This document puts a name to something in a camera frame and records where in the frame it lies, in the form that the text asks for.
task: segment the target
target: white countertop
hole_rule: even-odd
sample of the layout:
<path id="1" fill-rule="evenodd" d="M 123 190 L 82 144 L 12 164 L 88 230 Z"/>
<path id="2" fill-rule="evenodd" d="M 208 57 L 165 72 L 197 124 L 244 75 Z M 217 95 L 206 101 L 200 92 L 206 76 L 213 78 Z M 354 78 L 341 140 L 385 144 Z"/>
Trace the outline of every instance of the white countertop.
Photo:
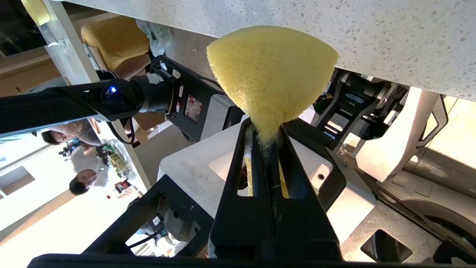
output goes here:
<path id="1" fill-rule="evenodd" d="M 256 25 L 316 36 L 337 67 L 476 101 L 473 0 L 67 0 L 220 37 Z"/>

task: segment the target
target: wooden cabinet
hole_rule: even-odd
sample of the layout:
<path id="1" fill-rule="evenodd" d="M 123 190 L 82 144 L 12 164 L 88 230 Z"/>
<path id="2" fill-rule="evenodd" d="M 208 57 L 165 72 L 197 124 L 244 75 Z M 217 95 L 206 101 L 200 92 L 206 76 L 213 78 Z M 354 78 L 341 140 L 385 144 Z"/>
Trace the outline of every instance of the wooden cabinet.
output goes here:
<path id="1" fill-rule="evenodd" d="M 28 92 L 34 86 L 60 77 L 44 48 L 0 60 L 0 97 Z"/>

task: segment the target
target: plastic bag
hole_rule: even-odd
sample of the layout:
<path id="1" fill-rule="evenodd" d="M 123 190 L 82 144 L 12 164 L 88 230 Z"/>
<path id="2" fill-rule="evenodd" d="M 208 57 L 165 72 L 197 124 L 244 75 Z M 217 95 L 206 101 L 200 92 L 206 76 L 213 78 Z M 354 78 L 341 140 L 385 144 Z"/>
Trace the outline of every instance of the plastic bag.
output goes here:
<path id="1" fill-rule="evenodd" d="M 138 19 L 136 19 L 136 24 L 149 39 L 150 51 L 154 57 L 163 55 L 165 49 L 172 43 L 170 27 Z"/>

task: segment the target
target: cardboard box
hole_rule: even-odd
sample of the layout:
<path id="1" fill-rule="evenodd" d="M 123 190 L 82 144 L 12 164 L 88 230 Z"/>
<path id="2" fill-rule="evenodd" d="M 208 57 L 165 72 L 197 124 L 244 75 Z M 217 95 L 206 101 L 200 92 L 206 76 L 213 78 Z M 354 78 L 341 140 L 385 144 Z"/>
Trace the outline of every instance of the cardboard box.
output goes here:
<path id="1" fill-rule="evenodd" d="M 149 140 L 149 129 L 165 122 L 165 116 L 160 112 L 138 113 L 134 120 L 139 124 L 139 128 L 135 129 L 136 140 L 144 144 Z"/>

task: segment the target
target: man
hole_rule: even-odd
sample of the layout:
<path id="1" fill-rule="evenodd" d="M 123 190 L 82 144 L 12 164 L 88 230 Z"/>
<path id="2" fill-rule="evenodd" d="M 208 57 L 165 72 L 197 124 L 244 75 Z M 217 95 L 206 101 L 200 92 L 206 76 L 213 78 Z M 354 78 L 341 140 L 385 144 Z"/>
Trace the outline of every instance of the man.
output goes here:
<path id="1" fill-rule="evenodd" d="M 41 137 L 46 143 L 52 145 L 58 145 L 74 138 L 93 146 L 102 144 L 87 119 L 50 127 L 48 131 L 41 133 Z"/>
<path id="2" fill-rule="evenodd" d="M 92 187 L 105 188 L 113 184 L 108 179 L 108 167 L 96 156 L 96 147 L 82 144 L 74 150 L 70 160 L 77 173 L 69 183 L 73 194 L 78 196 Z"/>

